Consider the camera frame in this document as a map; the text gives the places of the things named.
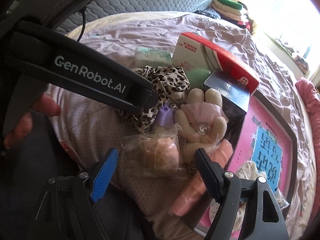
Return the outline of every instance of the orange tube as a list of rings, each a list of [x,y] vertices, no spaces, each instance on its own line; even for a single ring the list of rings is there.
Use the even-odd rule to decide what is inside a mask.
[[[209,157],[213,162],[219,163],[220,166],[224,168],[232,154],[233,149],[231,144],[224,139],[219,144],[218,148],[209,155]],[[180,193],[176,201],[171,206],[170,211],[179,217],[187,214],[200,200],[206,190],[207,189],[198,171]]]

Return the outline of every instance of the blue gripper pad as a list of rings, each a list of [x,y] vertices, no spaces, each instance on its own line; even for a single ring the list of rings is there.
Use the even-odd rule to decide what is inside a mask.
[[[111,152],[103,163],[100,171],[93,180],[92,193],[90,195],[91,200],[96,203],[98,199],[102,198],[105,194],[109,182],[118,163],[118,151],[116,149],[111,149]]]

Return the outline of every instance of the leopard print scrunchie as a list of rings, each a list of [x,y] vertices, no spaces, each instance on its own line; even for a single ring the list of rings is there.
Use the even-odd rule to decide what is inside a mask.
[[[167,102],[173,92],[189,90],[190,83],[181,66],[157,67],[145,66],[136,70],[136,73],[153,83],[153,90],[158,93],[158,102],[151,109],[143,109],[140,114],[130,114],[118,110],[119,114],[138,131],[145,133],[153,124],[156,114]]]

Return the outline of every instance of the silver bolt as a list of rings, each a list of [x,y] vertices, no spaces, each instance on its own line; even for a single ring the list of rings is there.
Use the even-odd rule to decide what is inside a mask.
[[[87,172],[81,172],[80,174],[79,174],[79,177],[81,178],[81,179],[85,179],[86,177],[88,177],[88,173]]]
[[[266,183],[267,182],[265,177],[259,177],[258,181],[260,181],[261,183]]]
[[[55,183],[56,182],[56,179],[55,178],[50,178],[50,179],[48,179],[48,183],[49,184],[53,184],[53,183]]]
[[[231,171],[225,172],[224,175],[225,175],[227,178],[232,178],[232,177],[233,177],[233,173],[232,173]]]

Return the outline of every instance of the bright window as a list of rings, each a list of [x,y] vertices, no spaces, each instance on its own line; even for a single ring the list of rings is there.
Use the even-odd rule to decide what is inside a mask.
[[[320,15],[310,0],[272,0],[262,27],[268,35],[294,46],[310,68],[320,63]]]

